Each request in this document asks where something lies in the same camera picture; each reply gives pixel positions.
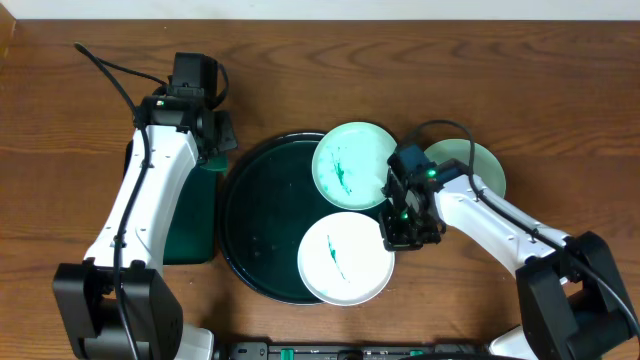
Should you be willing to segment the mint plate top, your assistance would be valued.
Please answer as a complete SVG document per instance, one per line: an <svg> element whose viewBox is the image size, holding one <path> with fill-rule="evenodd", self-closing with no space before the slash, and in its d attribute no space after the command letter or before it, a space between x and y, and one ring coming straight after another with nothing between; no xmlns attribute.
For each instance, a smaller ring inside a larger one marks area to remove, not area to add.
<svg viewBox="0 0 640 360"><path fill-rule="evenodd" d="M385 129L368 122L349 122L329 131L311 162L312 178L331 204L361 211L385 201L387 160L397 146Z"/></svg>

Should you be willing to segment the mint plate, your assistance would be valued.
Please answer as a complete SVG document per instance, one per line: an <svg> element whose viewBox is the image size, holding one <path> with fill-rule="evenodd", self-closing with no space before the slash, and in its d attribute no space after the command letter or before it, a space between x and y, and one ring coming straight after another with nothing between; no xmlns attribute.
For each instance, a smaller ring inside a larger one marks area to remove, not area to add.
<svg viewBox="0 0 640 360"><path fill-rule="evenodd" d="M387 160L397 146L385 129L368 122L349 122L329 131L311 162L312 178L331 204L361 211L385 201Z"/></svg>
<svg viewBox="0 0 640 360"><path fill-rule="evenodd" d="M437 164L450 159L468 164L470 145L465 139L447 139L429 146L424 153L429 160ZM475 145L474 173L480 176L495 194L505 197L507 183L504 169L496 156L480 144Z"/></svg>

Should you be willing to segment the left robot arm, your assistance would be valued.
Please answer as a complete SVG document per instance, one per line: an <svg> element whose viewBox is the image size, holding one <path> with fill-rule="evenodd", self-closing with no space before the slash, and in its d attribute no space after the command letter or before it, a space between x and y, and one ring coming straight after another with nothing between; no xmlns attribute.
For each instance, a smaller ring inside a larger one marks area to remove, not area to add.
<svg viewBox="0 0 640 360"><path fill-rule="evenodd" d="M129 164L95 242L59 264L57 307L79 359L210 359L211 331L185 323L163 279L183 186L208 152L236 148L230 115L194 98L148 96L136 110Z"/></svg>

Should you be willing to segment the white plate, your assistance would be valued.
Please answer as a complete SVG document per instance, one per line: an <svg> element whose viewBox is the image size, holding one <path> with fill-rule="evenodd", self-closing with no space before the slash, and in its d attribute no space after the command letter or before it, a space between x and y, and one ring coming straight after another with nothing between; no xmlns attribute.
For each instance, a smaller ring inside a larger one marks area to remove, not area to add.
<svg viewBox="0 0 640 360"><path fill-rule="evenodd" d="M297 266L303 284L318 299L355 306L386 287L395 254L384 248L378 222L364 214L339 212L321 218L304 234Z"/></svg>

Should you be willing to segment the green sponge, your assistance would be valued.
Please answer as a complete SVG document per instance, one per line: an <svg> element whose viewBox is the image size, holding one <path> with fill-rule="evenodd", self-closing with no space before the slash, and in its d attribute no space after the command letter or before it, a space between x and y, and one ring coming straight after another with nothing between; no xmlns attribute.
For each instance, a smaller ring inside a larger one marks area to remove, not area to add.
<svg viewBox="0 0 640 360"><path fill-rule="evenodd" d="M229 160L226 154L220 154L209 158L201 167L210 172L226 173L229 167Z"/></svg>

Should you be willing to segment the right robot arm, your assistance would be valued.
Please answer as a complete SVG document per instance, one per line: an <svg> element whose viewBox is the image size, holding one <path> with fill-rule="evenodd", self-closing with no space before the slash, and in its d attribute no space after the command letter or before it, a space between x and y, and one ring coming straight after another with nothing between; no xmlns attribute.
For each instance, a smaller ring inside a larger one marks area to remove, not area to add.
<svg viewBox="0 0 640 360"><path fill-rule="evenodd" d="M597 359L639 335L611 251L593 232L571 236L495 195L471 166L392 155L379 223L389 251L438 243L453 227L515 278L521 324L493 340L505 359Z"/></svg>

